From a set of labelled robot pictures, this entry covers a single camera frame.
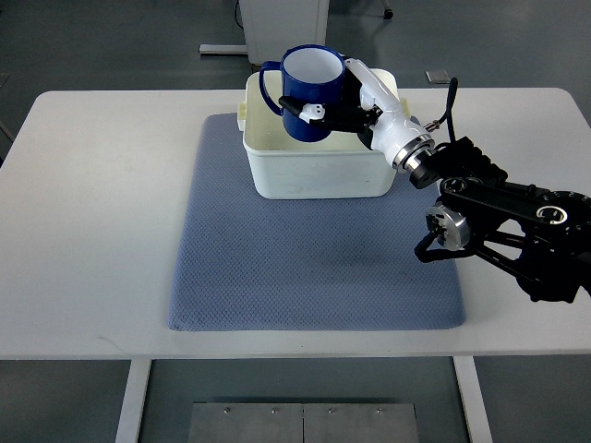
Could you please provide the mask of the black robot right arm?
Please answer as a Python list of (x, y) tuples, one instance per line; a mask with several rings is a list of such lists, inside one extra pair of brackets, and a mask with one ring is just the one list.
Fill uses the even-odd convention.
[(480, 257), (534, 302), (570, 303), (589, 290), (588, 196), (510, 183), (469, 138), (423, 150), (404, 168), (417, 189), (440, 185), (415, 248), (420, 261)]

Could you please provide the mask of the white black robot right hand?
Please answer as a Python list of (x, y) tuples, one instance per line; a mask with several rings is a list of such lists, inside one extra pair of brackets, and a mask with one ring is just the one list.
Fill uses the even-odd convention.
[(281, 97), (279, 103), (310, 126), (359, 135), (369, 150), (383, 153), (387, 163), (400, 172), (423, 171), (422, 163), (434, 154), (429, 132), (405, 114), (399, 99), (363, 62), (347, 58), (344, 66), (346, 75), (355, 81), (344, 86), (342, 97), (357, 95), (358, 104), (320, 104), (291, 96)]

